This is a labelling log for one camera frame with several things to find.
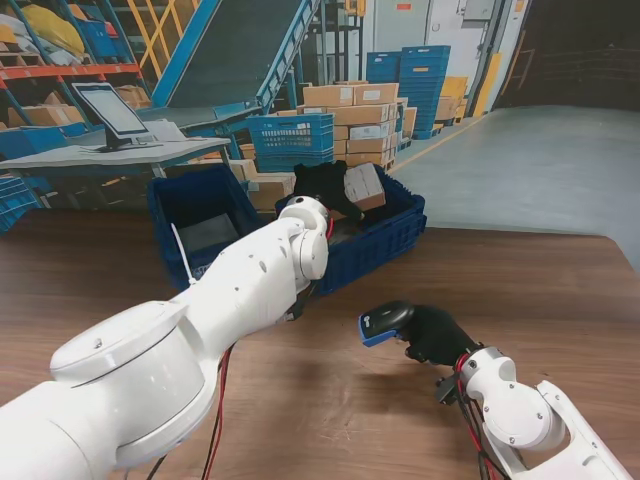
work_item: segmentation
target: wooden table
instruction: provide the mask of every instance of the wooden table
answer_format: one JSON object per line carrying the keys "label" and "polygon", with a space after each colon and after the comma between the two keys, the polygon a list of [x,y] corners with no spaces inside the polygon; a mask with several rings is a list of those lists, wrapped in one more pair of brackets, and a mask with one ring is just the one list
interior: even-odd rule
{"label": "wooden table", "polygon": [[[174,293],[150,223],[135,215],[32,211],[0,237],[0,271],[0,404],[48,379],[71,336]],[[433,398],[442,370],[393,341],[360,343],[357,316],[395,298],[448,309],[514,358],[522,382],[554,382],[640,477],[640,283],[615,243],[434,229],[299,321],[238,343],[212,478],[476,480],[459,411]],[[211,420],[156,479],[200,478]]]}

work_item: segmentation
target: conveyor belt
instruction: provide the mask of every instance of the conveyor belt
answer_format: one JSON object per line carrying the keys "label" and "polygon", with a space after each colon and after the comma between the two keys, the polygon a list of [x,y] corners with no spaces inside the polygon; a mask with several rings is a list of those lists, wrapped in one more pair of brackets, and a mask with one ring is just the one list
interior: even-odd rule
{"label": "conveyor belt", "polygon": [[300,0],[222,0],[169,106],[255,100],[300,5]]}

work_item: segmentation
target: plastic bag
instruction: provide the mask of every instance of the plastic bag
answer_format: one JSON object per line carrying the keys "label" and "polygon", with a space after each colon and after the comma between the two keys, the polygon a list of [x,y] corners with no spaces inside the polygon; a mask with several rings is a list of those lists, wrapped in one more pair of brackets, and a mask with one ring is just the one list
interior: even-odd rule
{"label": "plastic bag", "polygon": [[84,53],[84,44],[73,25],[62,20],[51,10],[29,5],[22,9],[22,13],[39,37],[49,40],[76,56]]}

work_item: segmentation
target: door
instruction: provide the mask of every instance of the door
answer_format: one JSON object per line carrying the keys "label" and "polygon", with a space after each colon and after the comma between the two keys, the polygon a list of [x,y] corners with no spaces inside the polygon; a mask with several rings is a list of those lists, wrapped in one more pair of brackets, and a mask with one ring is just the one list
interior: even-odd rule
{"label": "door", "polygon": [[425,44],[429,0],[383,0],[375,2],[374,8],[374,51]]}

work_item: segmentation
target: red shelf beam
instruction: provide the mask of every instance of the red shelf beam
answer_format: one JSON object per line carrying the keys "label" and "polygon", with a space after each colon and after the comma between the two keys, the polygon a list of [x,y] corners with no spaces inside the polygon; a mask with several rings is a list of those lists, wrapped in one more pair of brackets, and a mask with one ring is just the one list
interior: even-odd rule
{"label": "red shelf beam", "polygon": [[101,65],[74,65],[58,67],[42,65],[33,67],[5,67],[0,68],[0,80],[15,80],[18,78],[37,77],[66,77],[73,75],[109,75],[112,73],[139,73],[136,63],[118,63]]}

